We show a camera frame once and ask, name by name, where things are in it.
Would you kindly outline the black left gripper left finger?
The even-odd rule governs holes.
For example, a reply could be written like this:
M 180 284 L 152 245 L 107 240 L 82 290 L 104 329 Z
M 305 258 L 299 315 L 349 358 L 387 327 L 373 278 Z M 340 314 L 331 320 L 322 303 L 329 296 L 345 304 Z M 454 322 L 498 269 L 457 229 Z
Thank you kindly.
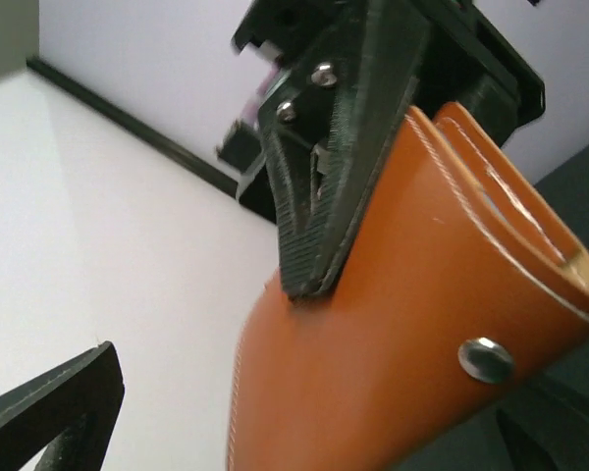
M 0 470 L 99 470 L 124 398 L 116 348 L 105 341 L 0 395 Z

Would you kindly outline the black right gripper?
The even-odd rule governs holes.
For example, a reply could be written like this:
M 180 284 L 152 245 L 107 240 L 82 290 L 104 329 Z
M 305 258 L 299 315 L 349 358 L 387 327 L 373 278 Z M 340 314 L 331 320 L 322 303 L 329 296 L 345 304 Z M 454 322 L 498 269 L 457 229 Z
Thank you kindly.
M 232 43 L 277 69 L 237 198 L 276 213 L 290 298 L 335 285 L 408 107 L 458 102 L 499 144 L 545 111 L 543 80 L 470 1 L 255 1 Z

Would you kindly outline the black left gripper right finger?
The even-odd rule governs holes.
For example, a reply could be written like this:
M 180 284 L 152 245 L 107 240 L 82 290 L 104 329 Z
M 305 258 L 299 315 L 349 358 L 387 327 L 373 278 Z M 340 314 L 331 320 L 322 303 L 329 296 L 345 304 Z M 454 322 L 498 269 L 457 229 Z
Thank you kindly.
M 589 400 L 520 392 L 496 413 L 515 470 L 589 470 Z

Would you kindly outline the brown leather card holder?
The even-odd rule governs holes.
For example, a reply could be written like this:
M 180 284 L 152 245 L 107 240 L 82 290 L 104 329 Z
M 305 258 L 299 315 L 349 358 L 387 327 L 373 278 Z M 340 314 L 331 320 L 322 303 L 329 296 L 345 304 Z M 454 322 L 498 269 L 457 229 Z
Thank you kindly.
M 402 123 L 333 295 L 241 332 L 230 470 L 384 470 L 589 338 L 589 252 L 459 104 Z

